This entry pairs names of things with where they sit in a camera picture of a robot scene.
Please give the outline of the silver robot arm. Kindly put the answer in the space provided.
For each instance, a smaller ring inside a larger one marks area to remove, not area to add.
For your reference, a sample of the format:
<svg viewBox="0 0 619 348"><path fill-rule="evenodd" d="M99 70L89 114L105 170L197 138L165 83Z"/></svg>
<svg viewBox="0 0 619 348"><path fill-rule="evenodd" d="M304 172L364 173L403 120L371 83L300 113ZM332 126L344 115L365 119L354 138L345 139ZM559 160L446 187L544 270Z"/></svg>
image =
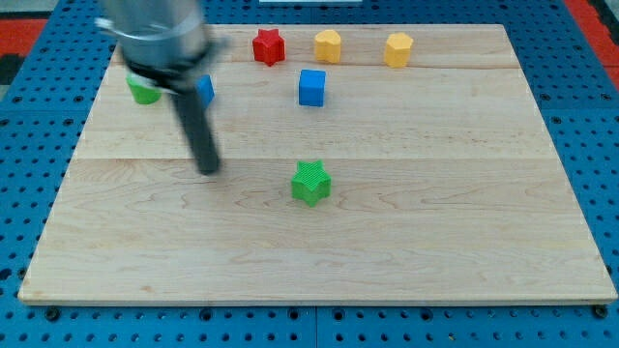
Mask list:
<svg viewBox="0 0 619 348"><path fill-rule="evenodd" d="M101 6L95 24L117 40L128 70L164 90L193 89L225 47L197 0L103 0Z"/></svg>

